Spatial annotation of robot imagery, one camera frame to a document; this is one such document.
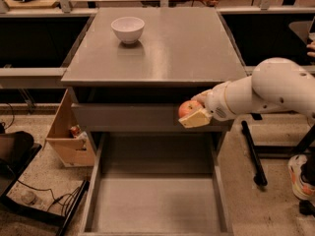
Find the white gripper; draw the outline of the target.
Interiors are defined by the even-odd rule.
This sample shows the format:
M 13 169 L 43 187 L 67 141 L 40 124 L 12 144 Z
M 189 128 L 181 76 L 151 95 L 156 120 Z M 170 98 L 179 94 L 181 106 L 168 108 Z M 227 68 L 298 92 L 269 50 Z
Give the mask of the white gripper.
M 189 129 L 209 125 L 213 117 L 218 121 L 234 119 L 235 114 L 229 109 L 225 98 L 225 91 L 228 85 L 229 82 L 225 82 L 194 95 L 192 100 L 201 104 L 205 103 L 206 109 L 190 109 L 179 118 L 179 123 L 184 128 Z

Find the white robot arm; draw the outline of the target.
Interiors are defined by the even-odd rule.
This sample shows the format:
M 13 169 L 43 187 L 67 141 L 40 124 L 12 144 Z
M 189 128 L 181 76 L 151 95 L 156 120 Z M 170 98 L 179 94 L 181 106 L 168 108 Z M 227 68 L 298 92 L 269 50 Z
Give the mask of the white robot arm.
M 291 60 L 270 58 L 250 76 L 224 82 L 183 102 L 178 116 L 183 127 L 197 128 L 213 119 L 280 111 L 295 111 L 314 121 L 315 77 Z

